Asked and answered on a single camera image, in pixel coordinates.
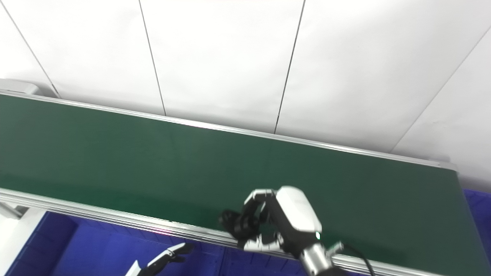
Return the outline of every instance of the blue bin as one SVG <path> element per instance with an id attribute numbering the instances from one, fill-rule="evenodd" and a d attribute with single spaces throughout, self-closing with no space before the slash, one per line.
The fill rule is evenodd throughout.
<path id="1" fill-rule="evenodd" d="M 464 190 L 464 194 L 491 264 L 491 194 L 474 190 Z"/>
<path id="2" fill-rule="evenodd" d="M 170 263 L 159 275 L 305 276 L 296 260 L 50 212 L 6 276 L 123 276 L 135 260 L 146 266 L 166 248 L 182 242 L 195 244 L 186 262 Z"/>

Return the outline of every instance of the black cable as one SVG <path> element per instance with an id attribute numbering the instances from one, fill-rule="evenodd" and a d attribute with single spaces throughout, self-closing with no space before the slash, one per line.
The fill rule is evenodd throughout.
<path id="1" fill-rule="evenodd" d="M 349 244 L 345 244 L 343 243 L 343 246 L 345 249 L 349 249 L 350 251 L 352 251 L 353 253 L 355 253 L 356 255 L 358 255 L 358 257 L 360 257 L 361 259 L 363 259 L 363 261 L 365 261 L 365 264 L 368 268 L 368 271 L 370 272 L 370 276 L 375 276 L 375 272 L 373 271 L 373 268 L 372 268 L 372 265 L 370 264 L 370 262 L 368 261 L 367 258 L 365 258 L 365 255 L 363 255 L 363 253 L 361 253 L 360 251 L 358 251 L 356 248 L 350 246 Z"/>

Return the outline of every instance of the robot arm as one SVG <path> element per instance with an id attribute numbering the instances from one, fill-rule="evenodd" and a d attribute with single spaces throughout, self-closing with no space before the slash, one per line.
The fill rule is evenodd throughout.
<path id="1" fill-rule="evenodd" d="M 261 205 L 257 218 L 255 212 Z M 225 210 L 220 222 L 246 251 L 282 249 L 298 259 L 310 276 L 346 275 L 331 261 L 339 248 L 324 248 L 320 241 L 322 225 L 305 194 L 295 187 L 254 190 L 241 213 Z M 259 224 L 266 222 L 276 227 L 273 236 L 260 233 Z"/>
<path id="2" fill-rule="evenodd" d="M 181 243 L 171 246 L 151 260 L 147 267 L 140 268 L 138 261 L 135 261 L 126 276 L 155 276 L 160 273 L 169 262 L 182 263 L 185 258 L 180 254 L 189 254 L 194 248 L 193 244 Z"/>

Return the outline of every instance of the silver metal cylinder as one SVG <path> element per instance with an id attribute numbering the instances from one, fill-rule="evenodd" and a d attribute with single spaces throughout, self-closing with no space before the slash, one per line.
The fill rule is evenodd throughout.
<path id="1" fill-rule="evenodd" d="M 321 243 L 305 248 L 300 254 L 299 260 L 308 276 L 318 275 L 332 267 L 331 258 L 327 256 L 326 249 Z"/>

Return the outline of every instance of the white wall panel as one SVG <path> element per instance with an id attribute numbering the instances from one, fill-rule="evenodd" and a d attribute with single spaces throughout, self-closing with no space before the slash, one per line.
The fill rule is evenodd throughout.
<path id="1" fill-rule="evenodd" d="M 61 97 L 161 113 L 137 0 L 3 0 Z"/>
<path id="2" fill-rule="evenodd" d="M 167 115 L 273 132 L 302 0 L 142 0 Z"/>
<path id="3" fill-rule="evenodd" d="M 276 133 L 390 151 L 490 14 L 489 0 L 307 0 Z"/>
<path id="4" fill-rule="evenodd" d="M 45 95 L 54 95 L 48 78 L 2 5 L 0 5 L 0 79 L 34 83 Z"/>
<path id="5" fill-rule="evenodd" d="M 450 161 L 465 185 L 491 189 L 491 31 L 393 153 Z"/>

